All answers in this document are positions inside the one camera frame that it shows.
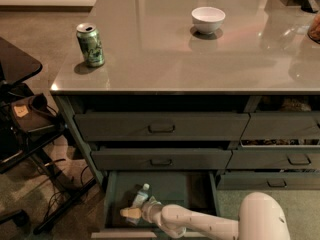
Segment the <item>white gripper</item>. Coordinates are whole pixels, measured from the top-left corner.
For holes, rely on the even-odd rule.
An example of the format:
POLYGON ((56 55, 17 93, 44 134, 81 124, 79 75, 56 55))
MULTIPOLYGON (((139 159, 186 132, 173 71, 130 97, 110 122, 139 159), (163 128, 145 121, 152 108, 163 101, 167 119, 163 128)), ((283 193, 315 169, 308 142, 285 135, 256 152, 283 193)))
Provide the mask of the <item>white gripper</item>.
POLYGON ((154 196, 151 196, 148 202, 142 206, 142 212, 140 208, 129 207, 121 209, 120 215, 131 219, 140 219, 142 216, 149 223, 159 224, 161 222, 163 207, 163 204, 158 202, 154 196))

